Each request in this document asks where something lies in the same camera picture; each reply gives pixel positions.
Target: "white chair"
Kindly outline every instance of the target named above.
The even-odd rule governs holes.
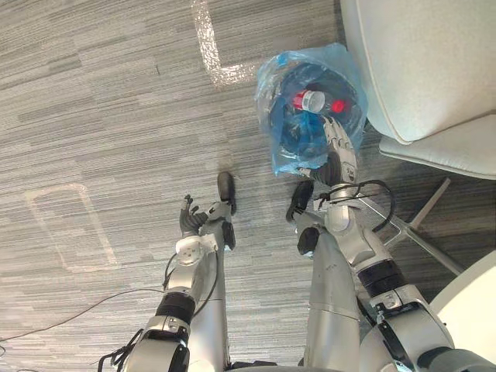
[[[342,0],[389,157],[496,179],[494,0]]]

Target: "floor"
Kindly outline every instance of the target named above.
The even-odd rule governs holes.
[[[275,177],[253,104],[260,63],[344,41],[331,0],[46,0],[0,3],[0,338],[43,328],[119,291],[159,288],[191,192],[236,176],[226,257],[232,360],[295,365],[312,264],[285,222],[295,177]],[[446,176],[420,232],[469,266],[494,249],[494,183],[382,157],[367,130],[362,179],[408,219]],[[414,243],[393,251],[432,299],[453,275]],[[4,342],[0,371],[96,370],[160,295],[115,298]]]

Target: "blue plastic bag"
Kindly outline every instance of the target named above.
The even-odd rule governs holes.
[[[270,134],[275,174],[299,174],[299,167],[315,169],[327,161],[326,135],[319,116],[292,104],[293,97],[305,89],[346,99],[346,111],[333,117],[346,130],[355,150],[360,148],[367,98],[357,67],[343,45],[279,54],[260,67],[257,80],[258,117],[262,130]]]

